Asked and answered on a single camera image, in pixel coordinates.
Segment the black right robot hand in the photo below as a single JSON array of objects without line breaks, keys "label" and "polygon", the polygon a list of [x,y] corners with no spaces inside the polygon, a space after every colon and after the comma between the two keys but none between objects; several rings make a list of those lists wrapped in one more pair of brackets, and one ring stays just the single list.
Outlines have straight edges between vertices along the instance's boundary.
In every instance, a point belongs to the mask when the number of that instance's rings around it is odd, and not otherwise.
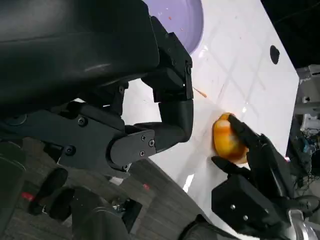
[{"label": "black right robot hand", "polygon": [[212,126],[214,164],[228,176],[241,175],[269,199],[294,198],[294,185],[285,158],[264,134],[258,134],[232,113]]}]

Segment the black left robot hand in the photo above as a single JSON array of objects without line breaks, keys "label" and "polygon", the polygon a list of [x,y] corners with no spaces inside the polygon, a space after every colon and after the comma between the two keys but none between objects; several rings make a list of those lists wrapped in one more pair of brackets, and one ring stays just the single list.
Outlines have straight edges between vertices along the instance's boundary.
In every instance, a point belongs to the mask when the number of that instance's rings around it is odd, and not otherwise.
[{"label": "black left robot hand", "polygon": [[3,0],[1,137],[112,176],[193,131],[192,58],[141,0]]}]

